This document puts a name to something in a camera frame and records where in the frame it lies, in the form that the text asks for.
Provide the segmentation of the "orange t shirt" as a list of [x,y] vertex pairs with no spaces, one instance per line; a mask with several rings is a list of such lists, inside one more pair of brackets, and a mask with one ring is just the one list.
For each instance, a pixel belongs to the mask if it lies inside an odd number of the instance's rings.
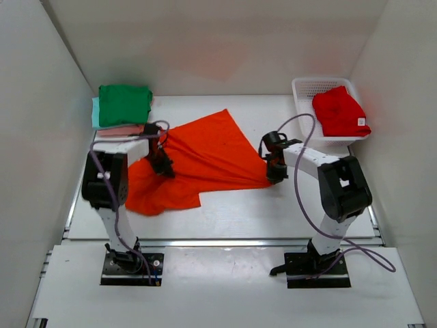
[[164,150],[175,176],[157,175],[146,159],[133,163],[129,211],[155,216],[200,207],[200,193],[270,186],[266,163],[226,109],[171,129]]

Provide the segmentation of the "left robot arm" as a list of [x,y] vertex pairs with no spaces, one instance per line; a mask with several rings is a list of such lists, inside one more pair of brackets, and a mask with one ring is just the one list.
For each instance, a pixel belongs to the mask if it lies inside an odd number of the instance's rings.
[[164,149],[168,133],[169,123],[158,120],[145,124],[143,131],[136,136],[119,141],[93,141],[87,154],[81,184],[82,198],[98,213],[104,224],[109,237],[106,249],[112,261],[128,274],[152,276],[125,207],[128,168],[145,159],[157,176],[174,178],[173,161]]

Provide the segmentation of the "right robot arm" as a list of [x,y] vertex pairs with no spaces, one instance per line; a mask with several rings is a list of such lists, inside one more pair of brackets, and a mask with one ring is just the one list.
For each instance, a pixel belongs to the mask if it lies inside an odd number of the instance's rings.
[[[323,273],[339,255],[341,241],[364,210],[371,205],[372,195],[358,160],[354,156],[339,158],[306,148],[297,139],[288,140],[286,134],[272,131],[260,141],[259,155],[266,160],[267,180],[275,185],[288,178],[287,169],[303,171],[318,180],[324,216],[319,226],[311,223],[316,234],[307,244],[303,259],[288,262],[270,271],[277,275],[288,269],[308,269]],[[262,146],[268,153],[262,154]]]

